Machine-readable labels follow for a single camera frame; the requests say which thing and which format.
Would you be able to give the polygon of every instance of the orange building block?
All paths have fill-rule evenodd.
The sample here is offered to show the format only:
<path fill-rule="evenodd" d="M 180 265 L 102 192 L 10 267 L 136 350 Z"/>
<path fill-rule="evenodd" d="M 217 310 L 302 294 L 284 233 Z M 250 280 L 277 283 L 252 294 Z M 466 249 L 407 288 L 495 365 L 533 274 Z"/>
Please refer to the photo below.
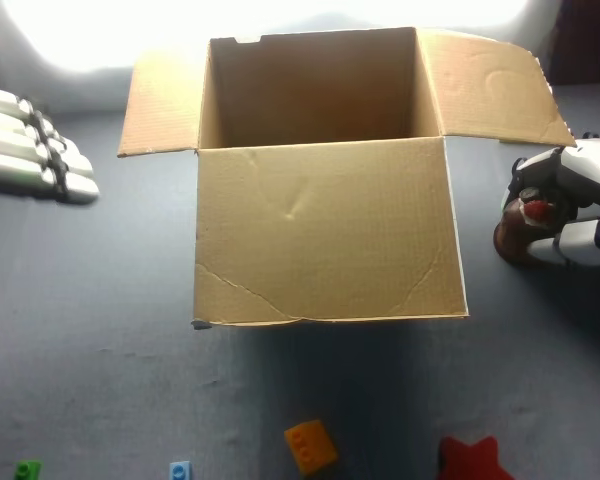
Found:
<path fill-rule="evenodd" d="M 301 423 L 284 432 L 303 475 L 311 475 L 338 460 L 338 452 L 320 420 Z"/>

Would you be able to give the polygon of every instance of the red star-shaped toy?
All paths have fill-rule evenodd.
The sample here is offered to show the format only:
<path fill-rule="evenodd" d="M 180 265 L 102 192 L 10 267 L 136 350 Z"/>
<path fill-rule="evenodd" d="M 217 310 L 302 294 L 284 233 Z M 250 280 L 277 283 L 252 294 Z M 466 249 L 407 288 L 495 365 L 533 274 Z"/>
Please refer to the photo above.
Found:
<path fill-rule="evenodd" d="M 494 437 L 475 445 L 445 437 L 440 442 L 440 460 L 438 480 L 514 480 L 498 464 L 498 441 Z"/>

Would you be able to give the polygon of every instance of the blue toy brick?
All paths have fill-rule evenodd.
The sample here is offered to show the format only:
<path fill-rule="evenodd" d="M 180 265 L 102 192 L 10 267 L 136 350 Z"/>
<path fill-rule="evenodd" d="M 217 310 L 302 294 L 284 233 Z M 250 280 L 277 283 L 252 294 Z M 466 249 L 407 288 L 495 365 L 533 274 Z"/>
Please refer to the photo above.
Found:
<path fill-rule="evenodd" d="M 193 480 L 191 462 L 174 462 L 170 464 L 169 480 Z"/>

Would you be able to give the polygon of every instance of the box flap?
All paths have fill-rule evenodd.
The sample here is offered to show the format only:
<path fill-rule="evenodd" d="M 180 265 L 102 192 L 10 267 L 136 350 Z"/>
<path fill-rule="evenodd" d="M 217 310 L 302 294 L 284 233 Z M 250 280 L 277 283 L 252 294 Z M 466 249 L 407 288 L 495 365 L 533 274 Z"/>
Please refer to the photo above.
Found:
<path fill-rule="evenodd" d="M 442 137 L 199 157 L 195 318 L 466 315 Z"/>
<path fill-rule="evenodd" d="M 151 51 L 133 70 L 118 156 L 198 147 L 207 45 Z"/>
<path fill-rule="evenodd" d="M 436 30 L 417 38 L 443 135 L 575 145 L 529 51 Z"/>

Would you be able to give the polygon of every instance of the cardboard box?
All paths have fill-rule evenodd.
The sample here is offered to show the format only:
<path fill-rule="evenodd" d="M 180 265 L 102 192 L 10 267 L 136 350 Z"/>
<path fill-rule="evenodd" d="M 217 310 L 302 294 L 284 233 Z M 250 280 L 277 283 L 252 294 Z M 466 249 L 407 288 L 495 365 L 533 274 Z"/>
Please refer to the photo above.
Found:
<path fill-rule="evenodd" d="M 196 319 L 464 317 L 445 135 L 574 144 L 528 51 L 397 28 L 148 53 L 119 154 L 198 152 Z"/>

